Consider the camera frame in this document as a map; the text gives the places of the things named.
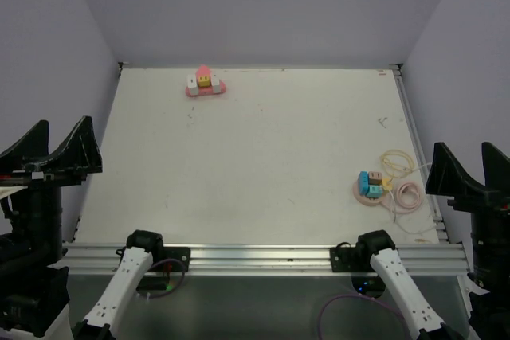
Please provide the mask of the blue plug adapter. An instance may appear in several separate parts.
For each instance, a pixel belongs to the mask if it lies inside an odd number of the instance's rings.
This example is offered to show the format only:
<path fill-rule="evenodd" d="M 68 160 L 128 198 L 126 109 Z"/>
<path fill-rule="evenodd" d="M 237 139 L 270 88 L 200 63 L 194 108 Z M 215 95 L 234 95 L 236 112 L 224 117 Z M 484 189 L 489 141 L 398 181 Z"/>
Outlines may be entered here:
<path fill-rule="evenodd" d="M 366 196 L 370 189 L 369 177 L 366 171 L 360 171 L 358 176 L 358 192 L 361 196 Z"/>

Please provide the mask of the pink round socket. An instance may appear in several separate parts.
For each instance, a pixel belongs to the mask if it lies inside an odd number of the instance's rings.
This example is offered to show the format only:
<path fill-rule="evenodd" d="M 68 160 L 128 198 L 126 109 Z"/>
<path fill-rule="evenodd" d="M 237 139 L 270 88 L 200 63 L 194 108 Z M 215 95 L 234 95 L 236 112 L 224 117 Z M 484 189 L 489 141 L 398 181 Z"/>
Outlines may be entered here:
<path fill-rule="evenodd" d="M 368 207 L 384 205 L 390 196 L 390 192 L 386 191 L 381 185 L 369 185 L 368 191 L 361 193 L 358 182 L 353 183 L 352 193 L 357 202 Z"/>

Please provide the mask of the white charger plug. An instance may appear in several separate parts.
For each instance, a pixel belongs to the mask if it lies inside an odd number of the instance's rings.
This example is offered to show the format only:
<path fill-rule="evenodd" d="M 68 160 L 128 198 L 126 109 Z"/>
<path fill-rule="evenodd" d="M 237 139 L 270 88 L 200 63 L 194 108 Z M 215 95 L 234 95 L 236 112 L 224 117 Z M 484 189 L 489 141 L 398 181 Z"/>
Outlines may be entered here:
<path fill-rule="evenodd" d="M 199 86 L 195 74 L 190 74 L 186 79 L 186 94 L 189 97 L 195 97 L 199 95 Z"/>
<path fill-rule="evenodd" d="M 213 94 L 220 94 L 222 92 L 221 82 L 215 74 L 211 75 L 211 87 Z"/>

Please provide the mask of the yellow plug adapter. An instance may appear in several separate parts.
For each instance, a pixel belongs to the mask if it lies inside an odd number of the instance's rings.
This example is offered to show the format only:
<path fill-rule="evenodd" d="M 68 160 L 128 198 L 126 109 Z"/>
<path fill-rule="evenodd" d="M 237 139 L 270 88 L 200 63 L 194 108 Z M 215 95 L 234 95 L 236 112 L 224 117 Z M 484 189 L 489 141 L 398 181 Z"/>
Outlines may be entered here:
<path fill-rule="evenodd" d="M 197 84 L 200 88 L 207 88 L 212 85 L 210 75 L 197 76 Z"/>

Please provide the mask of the pink triangular power strip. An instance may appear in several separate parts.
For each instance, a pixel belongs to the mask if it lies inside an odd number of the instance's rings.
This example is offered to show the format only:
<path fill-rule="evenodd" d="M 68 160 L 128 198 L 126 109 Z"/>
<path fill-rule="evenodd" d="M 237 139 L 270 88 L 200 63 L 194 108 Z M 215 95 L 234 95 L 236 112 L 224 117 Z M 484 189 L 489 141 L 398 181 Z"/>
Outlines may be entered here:
<path fill-rule="evenodd" d="M 211 75 L 212 74 L 215 74 L 208 66 L 206 65 L 201 65 L 198 67 L 198 69 L 195 71 L 194 73 L 196 75 L 196 79 L 197 79 L 197 76 L 201 76 L 201 75 Z M 220 82 L 221 82 L 221 87 L 222 87 L 222 92 L 220 94 L 213 94 L 213 91 L 212 91 L 212 87 L 207 87 L 207 88 L 200 88 L 199 87 L 199 95 L 198 96 L 195 96 L 195 97 L 199 97 L 199 96 L 213 96 L 213 95 L 221 95 L 223 93 L 226 92 L 226 84 L 224 83 L 223 80 L 221 80 L 219 78 Z"/>

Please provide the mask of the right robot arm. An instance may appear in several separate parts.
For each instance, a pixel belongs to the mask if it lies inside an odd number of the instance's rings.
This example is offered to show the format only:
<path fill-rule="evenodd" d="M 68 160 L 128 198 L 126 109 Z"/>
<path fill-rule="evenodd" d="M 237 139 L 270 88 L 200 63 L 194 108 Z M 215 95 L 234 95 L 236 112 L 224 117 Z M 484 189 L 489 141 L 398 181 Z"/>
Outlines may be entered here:
<path fill-rule="evenodd" d="M 470 213 L 473 271 L 469 279 L 484 294 L 469 293 L 469 325 L 480 339 L 509 337 L 509 158 L 490 142 L 481 145 L 484 183 L 471 177 L 445 143 L 435 143 L 426 183 L 429 195 L 447 197 L 456 211 Z M 383 230 L 359 236 L 355 261 L 374 270 L 398 305 L 413 339 L 459 339 L 426 301 Z"/>

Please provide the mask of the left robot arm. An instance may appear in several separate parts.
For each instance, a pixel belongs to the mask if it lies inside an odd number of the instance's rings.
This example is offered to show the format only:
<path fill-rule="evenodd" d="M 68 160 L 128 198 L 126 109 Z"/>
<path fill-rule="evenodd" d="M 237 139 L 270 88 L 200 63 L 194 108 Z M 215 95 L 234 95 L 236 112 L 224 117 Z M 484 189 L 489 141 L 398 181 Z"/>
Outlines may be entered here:
<path fill-rule="evenodd" d="M 12 339 L 114 339 L 144 274 L 163 266 L 157 233 L 134 231 L 120 265 L 98 302 L 76 326 L 69 324 L 69 269 L 61 190 L 103 170 L 92 118 L 82 117 L 54 151 L 49 123 L 37 122 L 1 154 L 1 211 L 11 230 L 1 235 L 1 333 Z"/>

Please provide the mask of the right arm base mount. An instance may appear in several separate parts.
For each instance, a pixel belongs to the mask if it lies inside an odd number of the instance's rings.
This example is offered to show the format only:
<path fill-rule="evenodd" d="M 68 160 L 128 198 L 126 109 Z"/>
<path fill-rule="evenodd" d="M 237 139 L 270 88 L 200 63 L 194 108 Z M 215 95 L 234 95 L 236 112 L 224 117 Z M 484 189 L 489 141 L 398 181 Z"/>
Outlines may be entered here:
<path fill-rule="evenodd" d="M 342 242 L 329 249 L 331 269 L 333 272 L 368 273 L 374 269 L 370 259 L 378 252 L 364 243 L 348 244 Z"/>

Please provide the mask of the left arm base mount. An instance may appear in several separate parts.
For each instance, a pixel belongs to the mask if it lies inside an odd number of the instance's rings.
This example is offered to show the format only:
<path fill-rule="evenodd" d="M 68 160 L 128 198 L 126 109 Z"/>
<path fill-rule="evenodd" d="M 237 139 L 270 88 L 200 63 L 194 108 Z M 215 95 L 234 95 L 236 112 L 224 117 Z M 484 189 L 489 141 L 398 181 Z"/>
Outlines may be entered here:
<path fill-rule="evenodd" d="M 183 266 L 176 264 L 160 265 L 155 270 L 156 272 L 188 272 L 190 264 L 191 250 L 189 247 L 167 247 L 164 246 L 163 250 L 157 255 L 154 263 L 164 259 L 175 259 L 183 263 Z"/>

